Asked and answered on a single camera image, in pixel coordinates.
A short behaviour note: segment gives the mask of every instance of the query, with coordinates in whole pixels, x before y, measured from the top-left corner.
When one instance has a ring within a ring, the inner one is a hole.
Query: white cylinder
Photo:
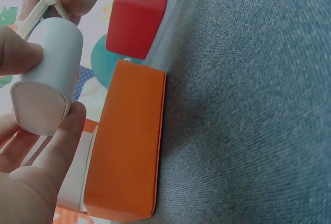
[[[47,18],[35,27],[28,41],[43,47],[44,58],[12,86],[13,110],[22,129],[52,136],[72,103],[83,36],[70,21]]]

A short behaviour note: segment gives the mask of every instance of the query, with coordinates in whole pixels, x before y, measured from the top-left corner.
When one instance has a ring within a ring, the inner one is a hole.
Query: orange paper box
[[[155,209],[166,74],[118,60],[84,193],[89,215],[119,222]]]

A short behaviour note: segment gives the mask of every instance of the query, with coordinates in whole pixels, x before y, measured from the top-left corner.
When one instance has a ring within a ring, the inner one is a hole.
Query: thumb
[[[43,58],[40,45],[28,43],[7,26],[0,26],[0,76],[21,74]]]

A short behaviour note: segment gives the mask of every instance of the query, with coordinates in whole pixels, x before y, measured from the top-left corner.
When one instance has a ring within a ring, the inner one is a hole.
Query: red box
[[[167,0],[114,0],[106,49],[145,59],[166,10]]]

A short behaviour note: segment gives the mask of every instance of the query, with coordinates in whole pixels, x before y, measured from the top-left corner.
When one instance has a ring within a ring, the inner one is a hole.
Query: orange block
[[[166,74],[118,60],[89,164],[84,205],[125,222],[155,209]]]

